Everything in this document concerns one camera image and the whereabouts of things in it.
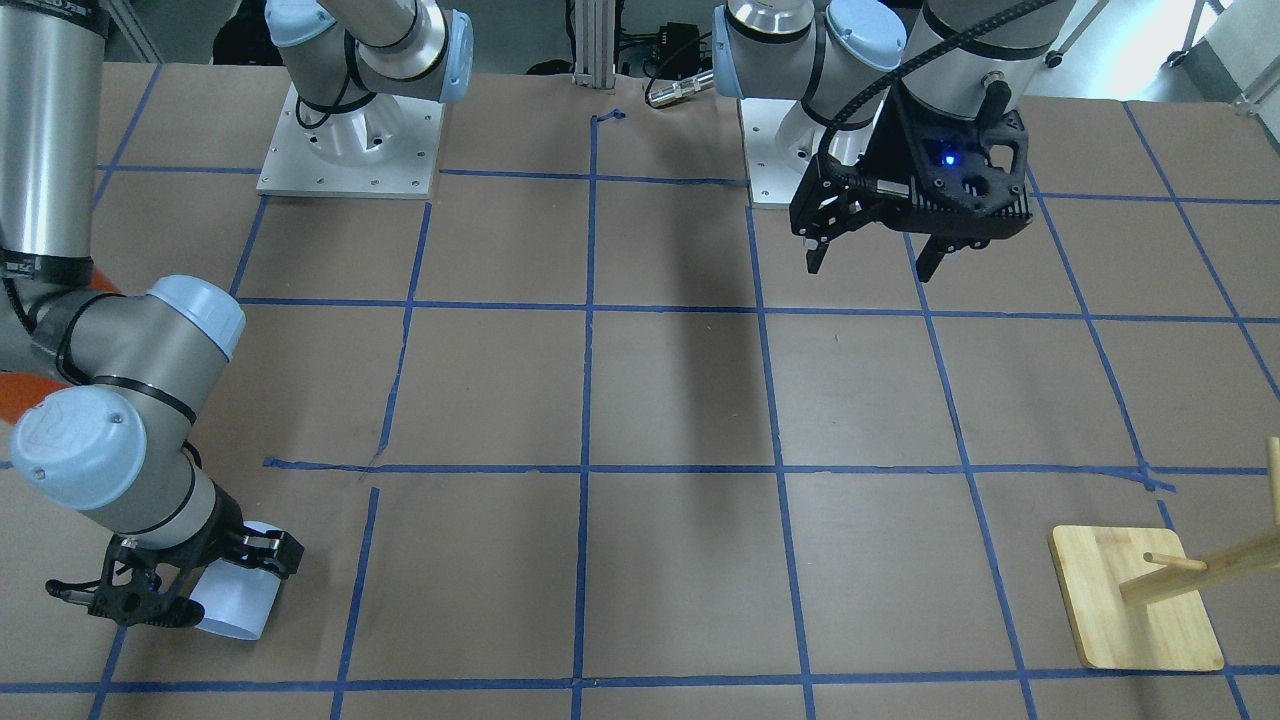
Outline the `black gripper near stand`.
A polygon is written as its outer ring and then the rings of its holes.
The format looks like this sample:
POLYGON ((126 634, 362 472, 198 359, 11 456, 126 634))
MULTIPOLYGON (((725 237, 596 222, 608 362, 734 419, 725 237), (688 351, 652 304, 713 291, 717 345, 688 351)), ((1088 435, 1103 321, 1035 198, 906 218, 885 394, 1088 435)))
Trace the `black gripper near stand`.
POLYGON ((977 115, 965 119, 892 86, 861 158, 851 167, 814 161, 800 179, 788 220, 806 241, 806 272, 818 274, 836 238, 872 222, 931 234, 915 260, 922 283, 959 243, 1009 240, 1027 228, 1029 135, 1007 106, 1011 97, 1010 86, 987 85, 977 115))

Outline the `black gripper near can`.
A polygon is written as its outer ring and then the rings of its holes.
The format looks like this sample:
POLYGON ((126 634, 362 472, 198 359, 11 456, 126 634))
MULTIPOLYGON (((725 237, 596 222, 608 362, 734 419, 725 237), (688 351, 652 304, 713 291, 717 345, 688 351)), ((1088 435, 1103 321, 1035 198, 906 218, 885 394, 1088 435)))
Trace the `black gripper near can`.
POLYGON ((189 594, 211 562, 225 559, 283 582, 300 570, 303 556, 305 546, 291 533, 244 520, 241 506, 216 489, 207 516, 183 541, 157 547, 142 536, 115 534, 108 542, 97 578, 50 579, 45 591, 118 626, 183 629, 204 620, 204 606, 189 594))

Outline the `silver robot arm near can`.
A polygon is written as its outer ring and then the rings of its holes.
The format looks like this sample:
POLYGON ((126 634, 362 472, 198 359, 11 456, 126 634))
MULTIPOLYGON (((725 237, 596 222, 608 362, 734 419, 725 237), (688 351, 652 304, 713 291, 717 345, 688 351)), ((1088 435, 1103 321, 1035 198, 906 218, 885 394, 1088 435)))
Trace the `silver robot arm near can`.
MULTIPOLYGON (((458 102, 474 24, 434 1, 269 1, 315 156, 381 167, 415 145, 397 99, 458 102)), ((247 521, 189 443, 244 331, 239 304, 192 275, 145 293, 91 287, 104 1, 3 4, 3 370, 63 387, 24 410, 14 468, 54 503, 106 528, 93 580, 47 593, 119 626, 262 634, 305 547, 247 521)))

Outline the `silver robot arm near stand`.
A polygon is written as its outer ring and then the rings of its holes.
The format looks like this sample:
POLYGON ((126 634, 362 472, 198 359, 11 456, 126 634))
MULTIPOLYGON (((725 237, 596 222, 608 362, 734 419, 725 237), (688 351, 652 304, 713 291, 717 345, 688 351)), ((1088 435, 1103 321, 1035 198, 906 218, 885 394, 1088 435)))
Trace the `silver robot arm near stand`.
POLYGON ((713 12, 716 90, 794 104, 803 172, 788 202, 806 269, 869 224, 925 236, 915 274, 1034 218, 1018 110, 1070 1, 727 1, 713 12))

